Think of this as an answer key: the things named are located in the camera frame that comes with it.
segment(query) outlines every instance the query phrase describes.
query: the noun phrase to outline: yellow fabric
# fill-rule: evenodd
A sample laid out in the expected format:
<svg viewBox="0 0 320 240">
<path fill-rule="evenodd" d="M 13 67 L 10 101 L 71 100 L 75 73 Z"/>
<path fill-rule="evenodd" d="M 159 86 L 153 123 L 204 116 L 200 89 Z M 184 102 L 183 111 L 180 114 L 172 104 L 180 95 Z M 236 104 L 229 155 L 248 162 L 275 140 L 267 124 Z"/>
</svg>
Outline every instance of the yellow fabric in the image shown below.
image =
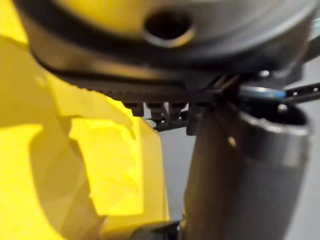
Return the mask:
<svg viewBox="0 0 320 240">
<path fill-rule="evenodd" d="M 0 0 L 0 239 L 91 240 L 168 219 L 158 135 L 41 69 Z"/>
</svg>

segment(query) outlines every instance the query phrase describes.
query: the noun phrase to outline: black plastic part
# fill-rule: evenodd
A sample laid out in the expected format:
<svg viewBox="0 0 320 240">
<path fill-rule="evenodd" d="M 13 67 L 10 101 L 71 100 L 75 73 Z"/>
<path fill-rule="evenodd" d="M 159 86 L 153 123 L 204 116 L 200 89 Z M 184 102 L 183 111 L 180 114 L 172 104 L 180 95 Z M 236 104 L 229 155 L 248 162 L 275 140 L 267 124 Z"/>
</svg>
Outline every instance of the black plastic part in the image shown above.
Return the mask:
<svg viewBox="0 0 320 240">
<path fill-rule="evenodd" d="M 144 104 L 136 103 L 136 102 L 123 102 L 123 105 L 127 109 L 131 109 L 132 115 L 135 117 L 143 117 L 144 116 Z"/>
<path fill-rule="evenodd" d="M 304 55 L 303 62 L 307 63 L 320 56 L 320 35 L 309 42 L 308 50 Z"/>
<path fill-rule="evenodd" d="M 14 3 L 31 49 L 49 70 L 108 77 L 104 66 L 110 62 L 141 70 L 147 64 L 150 70 L 174 71 L 174 75 L 181 77 L 171 79 L 181 83 L 188 82 L 188 75 L 193 71 L 197 78 L 195 86 L 203 86 L 205 73 L 254 73 L 285 68 L 302 55 L 317 6 L 314 1 L 305 1 L 297 9 L 290 1 L 280 1 L 272 14 L 261 16 L 241 31 L 170 50 L 100 32 L 61 11 L 51 1 L 14 0 Z M 139 79 L 139 74 L 128 77 L 128 81 L 135 78 Z M 166 81 L 161 74 L 154 79 Z"/>
<path fill-rule="evenodd" d="M 197 135 L 206 107 L 206 103 L 189 104 L 188 120 L 186 124 L 186 134 L 188 136 Z"/>
<path fill-rule="evenodd" d="M 320 83 L 295 87 L 286 90 L 284 103 L 300 104 L 320 99 Z"/>
<path fill-rule="evenodd" d="M 178 240 L 178 221 L 129 226 L 108 231 L 104 240 Z"/>
<path fill-rule="evenodd" d="M 152 120 L 160 121 L 162 119 L 163 103 L 147 103 L 146 106 L 150 109 Z"/>
</svg>

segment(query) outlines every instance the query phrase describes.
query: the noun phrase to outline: metal cylinder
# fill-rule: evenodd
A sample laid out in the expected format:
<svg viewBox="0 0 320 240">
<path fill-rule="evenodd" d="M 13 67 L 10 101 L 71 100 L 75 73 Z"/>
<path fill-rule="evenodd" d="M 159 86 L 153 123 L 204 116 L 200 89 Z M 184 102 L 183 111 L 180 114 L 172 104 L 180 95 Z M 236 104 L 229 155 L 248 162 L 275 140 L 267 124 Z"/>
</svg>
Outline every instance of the metal cylinder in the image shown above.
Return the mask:
<svg viewBox="0 0 320 240">
<path fill-rule="evenodd" d="M 184 240 L 282 240 L 308 161 L 310 127 L 293 106 L 207 111 L 187 188 Z"/>
<path fill-rule="evenodd" d="M 183 13 L 196 31 L 195 41 L 220 37 L 260 18 L 283 0 L 55 0 L 75 17 L 128 39 L 146 37 L 145 23 L 162 11 Z M 167 21 L 168 16 L 159 16 Z"/>
</svg>

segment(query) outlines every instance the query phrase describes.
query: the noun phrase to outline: screw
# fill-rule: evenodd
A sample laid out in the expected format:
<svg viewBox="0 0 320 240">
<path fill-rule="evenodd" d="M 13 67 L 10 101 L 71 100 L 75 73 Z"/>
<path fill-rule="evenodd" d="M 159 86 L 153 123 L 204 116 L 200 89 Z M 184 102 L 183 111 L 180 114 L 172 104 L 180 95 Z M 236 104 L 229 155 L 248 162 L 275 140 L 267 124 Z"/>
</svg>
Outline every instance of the screw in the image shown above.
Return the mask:
<svg viewBox="0 0 320 240">
<path fill-rule="evenodd" d="M 259 76 L 263 77 L 263 78 L 266 78 L 269 75 L 270 75 L 270 72 L 268 70 L 263 70 L 263 71 L 259 72 Z"/>
<path fill-rule="evenodd" d="M 278 106 L 278 112 L 285 112 L 285 111 L 287 111 L 288 110 L 288 107 L 287 107 L 287 105 L 285 105 L 285 104 L 280 104 L 279 106 Z"/>
<path fill-rule="evenodd" d="M 228 142 L 232 147 L 236 147 L 237 146 L 236 140 L 232 136 L 228 137 Z"/>
</svg>

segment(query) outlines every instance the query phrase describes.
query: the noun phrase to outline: machine part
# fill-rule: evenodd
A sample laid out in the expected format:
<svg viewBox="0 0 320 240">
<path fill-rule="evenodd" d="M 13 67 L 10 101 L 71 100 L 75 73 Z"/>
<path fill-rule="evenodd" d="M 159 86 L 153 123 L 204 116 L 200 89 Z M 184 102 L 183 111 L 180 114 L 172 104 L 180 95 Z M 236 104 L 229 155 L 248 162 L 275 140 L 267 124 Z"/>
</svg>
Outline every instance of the machine part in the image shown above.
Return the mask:
<svg viewBox="0 0 320 240">
<path fill-rule="evenodd" d="M 144 24 L 145 39 L 163 48 L 182 46 L 189 42 L 194 34 L 190 16 L 178 11 L 156 12 L 148 17 Z"/>
<path fill-rule="evenodd" d="M 124 14 L 128 6 L 123 0 L 120 2 Z M 148 15 L 164 7 L 160 4 L 163 1 L 138 2 L 141 9 L 149 9 Z M 70 75 L 87 74 L 104 76 L 106 82 L 113 77 L 126 78 L 127 82 L 192 82 L 194 88 L 206 85 L 208 76 L 217 72 L 252 73 L 285 68 L 305 50 L 317 6 L 314 0 L 174 2 L 181 4 L 168 1 L 165 9 L 189 15 L 195 33 L 190 43 L 171 49 L 94 28 L 91 21 L 76 17 L 70 14 L 72 10 L 66 11 L 66 6 L 61 9 L 51 1 L 14 0 L 33 54 L 48 70 L 64 75 L 66 81 Z M 151 11 L 148 7 L 152 3 L 158 6 Z M 143 21 L 148 16 L 139 13 L 135 15 L 143 16 Z M 127 17 L 117 20 L 125 21 Z"/>
<path fill-rule="evenodd" d="M 320 56 L 320 35 L 310 41 L 308 50 L 304 56 L 303 61 L 307 63 L 319 56 Z"/>
<path fill-rule="evenodd" d="M 284 103 L 300 104 L 320 99 L 320 83 L 286 90 Z"/>
<path fill-rule="evenodd" d="M 308 162 L 310 127 L 287 105 L 207 109 L 184 196 L 184 240 L 282 240 Z"/>
<path fill-rule="evenodd" d="M 248 73 L 271 82 L 269 75 L 290 72 L 307 48 L 317 6 L 314 0 L 14 3 L 32 54 L 45 69 L 122 101 L 137 117 L 144 114 L 143 103 L 207 104 Z M 228 77 L 216 82 L 221 76 Z M 170 108 L 172 120 L 165 122 L 159 122 L 160 108 L 150 109 L 158 129 L 168 121 L 168 128 L 185 125 L 177 120 L 177 109 Z M 197 133 L 200 112 L 189 114 L 190 135 Z"/>
<path fill-rule="evenodd" d="M 179 222 L 163 222 L 109 231 L 103 240 L 178 240 Z"/>
</svg>

